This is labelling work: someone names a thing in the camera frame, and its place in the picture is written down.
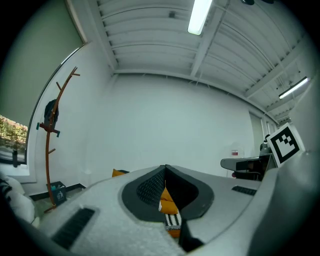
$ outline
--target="black baseboard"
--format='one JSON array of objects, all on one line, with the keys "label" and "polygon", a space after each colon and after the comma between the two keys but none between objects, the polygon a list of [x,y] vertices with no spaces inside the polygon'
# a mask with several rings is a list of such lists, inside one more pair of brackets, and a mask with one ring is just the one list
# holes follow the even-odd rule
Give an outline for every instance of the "black baseboard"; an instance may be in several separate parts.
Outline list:
[{"label": "black baseboard", "polygon": [[[72,186],[67,186],[65,187],[65,191],[66,192],[69,192],[71,190],[75,190],[75,189],[85,189],[86,187],[80,183],[78,184],[75,184],[75,185],[72,185]],[[45,199],[45,198],[49,198],[49,192],[44,192],[44,193],[41,193],[41,194],[33,194],[33,195],[30,195],[30,198],[33,200],[33,201],[38,201],[38,200],[41,200],[41,199]]]}]

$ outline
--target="wooden coat rack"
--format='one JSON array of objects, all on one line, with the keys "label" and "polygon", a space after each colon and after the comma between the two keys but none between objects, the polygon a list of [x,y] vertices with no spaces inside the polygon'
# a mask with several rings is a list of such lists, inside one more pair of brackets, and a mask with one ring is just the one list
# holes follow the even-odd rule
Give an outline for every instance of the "wooden coat rack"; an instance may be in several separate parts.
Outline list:
[{"label": "wooden coat rack", "polygon": [[57,206],[55,204],[54,201],[54,197],[52,194],[52,190],[51,190],[51,183],[50,183],[50,173],[49,173],[49,154],[52,153],[53,151],[55,151],[56,149],[52,149],[49,151],[49,143],[50,143],[50,134],[51,133],[56,133],[57,137],[59,137],[60,135],[60,131],[52,129],[52,124],[54,122],[54,116],[56,113],[56,110],[58,108],[59,105],[59,101],[60,98],[62,96],[62,93],[64,92],[69,80],[72,78],[72,76],[80,76],[80,74],[75,73],[77,70],[77,67],[74,67],[74,69],[71,71],[71,73],[69,74],[69,76],[67,77],[67,79],[65,80],[64,84],[62,87],[60,87],[59,83],[56,82],[56,85],[58,86],[58,88],[60,89],[60,92],[58,94],[58,97],[56,98],[56,101],[54,103],[51,115],[50,115],[50,119],[49,119],[49,126],[46,126],[44,123],[38,123],[37,124],[37,130],[39,129],[39,127],[43,128],[46,131],[46,141],[45,141],[45,173],[46,173],[46,183],[47,183],[47,187],[48,187],[48,192],[49,192],[49,197],[50,197],[50,201],[52,204],[52,207],[50,207],[49,209],[45,210],[44,212],[47,213],[52,209],[55,209]]}]

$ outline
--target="foliage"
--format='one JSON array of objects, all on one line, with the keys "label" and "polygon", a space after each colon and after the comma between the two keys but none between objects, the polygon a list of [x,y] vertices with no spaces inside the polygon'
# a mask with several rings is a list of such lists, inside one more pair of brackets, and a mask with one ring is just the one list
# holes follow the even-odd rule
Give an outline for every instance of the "foliage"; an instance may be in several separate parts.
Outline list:
[{"label": "foliage", "polygon": [[18,150],[23,154],[25,151],[28,127],[14,122],[0,115],[0,147]]}]

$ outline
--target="trash bin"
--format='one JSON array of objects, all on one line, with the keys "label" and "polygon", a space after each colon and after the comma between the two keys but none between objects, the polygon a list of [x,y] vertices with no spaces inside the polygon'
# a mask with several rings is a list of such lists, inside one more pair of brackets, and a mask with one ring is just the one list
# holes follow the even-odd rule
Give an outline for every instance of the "trash bin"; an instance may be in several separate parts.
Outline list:
[{"label": "trash bin", "polygon": [[50,184],[54,203],[56,206],[59,206],[67,200],[66,186],[61,181],[52,182]]}]

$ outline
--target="black vent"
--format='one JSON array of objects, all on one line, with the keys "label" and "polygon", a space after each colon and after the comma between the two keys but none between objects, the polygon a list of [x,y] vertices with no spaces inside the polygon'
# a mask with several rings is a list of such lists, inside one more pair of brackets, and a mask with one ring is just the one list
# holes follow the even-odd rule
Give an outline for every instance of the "black vent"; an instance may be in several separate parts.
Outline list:
[{"label": "black vent", "polygon": [[251,188],[247,188],[247,187],[243,187],[243,186],[234,186],[232,188],[232,190],[240,192],[240,193],[244,193],[250,196],[254,196],[256,194],[256,190],[255,189],[251,189]]},{"label": "black vent", "polygon": [[52,237],[58,245],[65,249],[69,249],[77,237],[81,234],[95,211],[84,208],[79,209]]}]

